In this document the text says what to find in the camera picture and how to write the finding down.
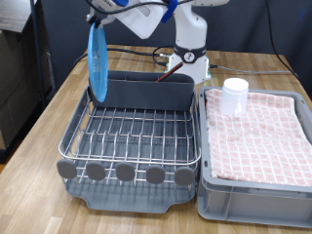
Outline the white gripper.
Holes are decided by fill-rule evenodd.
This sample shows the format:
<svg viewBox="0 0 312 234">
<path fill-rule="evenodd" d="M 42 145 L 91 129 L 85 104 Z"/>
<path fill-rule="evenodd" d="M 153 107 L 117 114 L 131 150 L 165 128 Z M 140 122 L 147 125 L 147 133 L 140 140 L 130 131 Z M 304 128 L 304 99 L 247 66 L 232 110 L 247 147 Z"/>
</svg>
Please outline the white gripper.
<svg viewBox="0 0 312 234">
<path fill-rule="evenodd" d="M 86 0 L 90 12 L 86 21 L 103 27 L 118 20 L 136 36 L 147 39 L 165 14 L 162 0 Z"/>
</svg>

